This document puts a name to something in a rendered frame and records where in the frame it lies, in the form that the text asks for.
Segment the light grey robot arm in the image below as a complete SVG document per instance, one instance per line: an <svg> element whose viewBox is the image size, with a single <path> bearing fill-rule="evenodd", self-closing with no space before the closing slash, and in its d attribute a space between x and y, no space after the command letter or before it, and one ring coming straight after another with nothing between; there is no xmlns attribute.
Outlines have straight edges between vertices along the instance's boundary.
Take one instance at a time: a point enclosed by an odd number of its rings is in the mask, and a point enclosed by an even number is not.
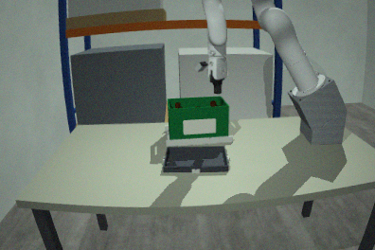
<svg viewBox="0 0 375 250"><path fill-rule="evenodd" d="M294 97L302 98L318 90L326 78L314 71L287 13L276 8L273 0L251 2L260 27L270 34L278 55L295 82ZM227 27L222 0L202 0L202 3L207 22L207 54L223 57L226 55Z"/></svg>

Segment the green plastic crate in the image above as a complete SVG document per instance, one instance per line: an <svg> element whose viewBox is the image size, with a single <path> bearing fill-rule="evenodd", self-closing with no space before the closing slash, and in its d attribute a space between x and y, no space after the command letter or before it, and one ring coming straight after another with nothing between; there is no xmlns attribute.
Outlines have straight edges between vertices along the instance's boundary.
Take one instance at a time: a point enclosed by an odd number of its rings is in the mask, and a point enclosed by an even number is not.
<svg viewBox="0 0 375 250"><path fill-rule="evenodd" d="M219 106L210 107L212 100ZM168 105L170 140L228 136L229 105L222 97L168 98Z"/></svg>

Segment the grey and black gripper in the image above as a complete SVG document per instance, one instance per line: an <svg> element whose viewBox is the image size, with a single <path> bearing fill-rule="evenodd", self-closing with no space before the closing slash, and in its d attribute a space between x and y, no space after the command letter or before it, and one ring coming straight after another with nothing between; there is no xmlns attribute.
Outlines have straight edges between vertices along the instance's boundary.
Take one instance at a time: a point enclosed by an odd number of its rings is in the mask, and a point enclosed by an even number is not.
<svg viewBox="0 0 375 250"><path fill-rule="evenodd" d="M214 94L222 93L223 80L227 77L226 57L210 57L208 59L208 78L214 85ZM219 83L220 80L220 83Z"/></svg>

